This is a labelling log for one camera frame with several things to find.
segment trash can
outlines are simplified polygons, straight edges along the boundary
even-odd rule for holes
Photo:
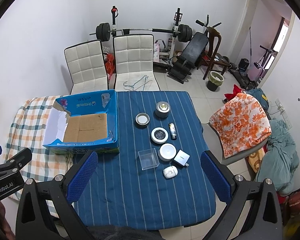
[[[215,71],[211,71],[210,75],[208,77],[207,88],[210,91],[214,92],[217,90],[217,88],[219,86],[222,85],[224,80],[225,79],[223,78],[223,76],[221,74],[219,74],[218,72],[215,72]]]

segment clear plastic box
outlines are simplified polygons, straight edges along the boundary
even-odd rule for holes
[[[155,148],[139,151],[138,155],[139,155],[139,159],[143,171],[159,166],[158,155]]]

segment blue blanket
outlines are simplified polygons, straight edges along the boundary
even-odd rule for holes
[[[296,144],[283,120],[270,120],[272,133],[268,138],[268,152],[262,159],[255,181],[272,179],[281,196],[293,191],[293,174],[299,165]]]
[[[167,118],[154,114],[157,102],[171,106]],[[99,165],[74,209],[87,226],[116,225],[137,229],[158,230],[193,225],[211,218],[216,209],[214,190],[200,165],[200,156],[207,150],[202,125],[187,92],[134,91],[118,92],[119,154],[100,154]],[[135,125],[138,113],[147,113],[150,123],[140,129]],[[160,145],[150,139],[152,129],[168,124],[176,127],[173,144],[190,155],[189,167],[159,159],[159,166],[141,170],[138,151]],[[81,156],[74,157],[76,163]],[[170,165],[178,175],[165,179],[162,171]]]

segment metal bolt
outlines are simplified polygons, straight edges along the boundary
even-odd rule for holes
[[[271,185],[272,184],[272,180],[271,179],[266,179],[266,184]]]
[[[30,185],[30,184],[32,184],[32,182],[33,182],[33,179],[27,179],[26,184]]]
[[[240,175],[240,174],[238,174],[238,175],[235,176],[235,179],[236,179],[237,181],[243,181],[243,176]]]
[[[59,174],[54,178],[56,181],[61,181],[63,179],[63,175]]]

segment weight bench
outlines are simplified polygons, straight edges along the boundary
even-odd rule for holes
[[[181,55],[177,57],[177,61],[168,71],[168,75],[183,84],[182,79],[185,79],[187,75],[191,75],[190,70],[194,68],[208,42],[209,39],[206,35],[199,32],[195,33]]]

